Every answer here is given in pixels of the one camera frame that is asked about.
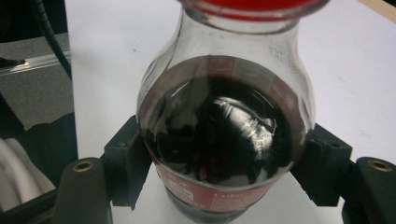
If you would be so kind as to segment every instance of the white surface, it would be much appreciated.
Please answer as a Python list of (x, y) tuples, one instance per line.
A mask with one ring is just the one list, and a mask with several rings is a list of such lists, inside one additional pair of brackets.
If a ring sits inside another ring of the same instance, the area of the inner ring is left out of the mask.
[[(176, 0), (66, 0), (81, 158), (135, 113), (141, 77), (176, 27)], [(396, 25), (355, 0), (332, 0), (300, 23), (299, 49), (316, 95), (317, 123), (354, 147), (352, 159), (396, 163)], [(341, 206), (317, 208), (291, 175), (236, 223), (341, 224)], [(191, 223), (171, 205), (155, 171), (120, 223)]]

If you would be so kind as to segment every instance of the plastic bottle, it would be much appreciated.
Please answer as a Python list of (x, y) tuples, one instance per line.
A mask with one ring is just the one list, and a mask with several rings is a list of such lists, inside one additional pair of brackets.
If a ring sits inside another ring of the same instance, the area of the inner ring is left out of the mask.
[(327, 1), (180, 2), (137, 121), (175, 206), (197, 223), (228, 223), (304, 153), (315, 113), (298, 20)]

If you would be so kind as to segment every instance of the black cable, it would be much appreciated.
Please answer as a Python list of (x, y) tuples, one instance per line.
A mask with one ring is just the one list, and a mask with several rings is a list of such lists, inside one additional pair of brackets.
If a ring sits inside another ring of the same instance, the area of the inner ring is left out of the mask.
[(55, 38), (55, 33), (53, 32), (50, 25), (50, 21), (47, 17), (46, 9), (44, 8), (42, 0), (30, 0), (30, 2), (32, 10), (35, 14), (35, 18), (40, 27), (41, 33), (46, 38), (49, 46), (51, 47), (55, 56), (58, 58), (59, 63), (64, 68), (66, 74), (69, 76), (70, 79), (72, 79), (72, 69), (70, 63), (69, 61), (67, 61), (66, 57), (64, 56), (64, 52), (62, 51), (61, 47), (58, 44), (58, 41)]

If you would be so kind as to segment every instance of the gray floor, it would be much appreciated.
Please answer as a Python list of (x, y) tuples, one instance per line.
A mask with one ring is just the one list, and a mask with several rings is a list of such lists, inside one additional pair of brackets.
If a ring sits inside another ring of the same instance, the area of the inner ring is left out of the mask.
[[(57, 35), (69, 50), (67, 34)], [(0, 43), (0, 58), (28, 59), (52, 54), (43, 37)], [(72, 83), (60, 65), (0, 77), (0, 92), (25, 129), (74, 111)]]

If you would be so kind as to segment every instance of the red label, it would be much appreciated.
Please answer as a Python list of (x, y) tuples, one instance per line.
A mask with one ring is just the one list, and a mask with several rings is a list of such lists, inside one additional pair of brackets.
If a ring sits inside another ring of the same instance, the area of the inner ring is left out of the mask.
[(210, 189), (174, 175), (160, 162), (157, 171), (165, 186), (182, 202), (211, 212), (232, 212), (257, 202), (271, 188), (275, 181), (257, 187), (238, 191)]

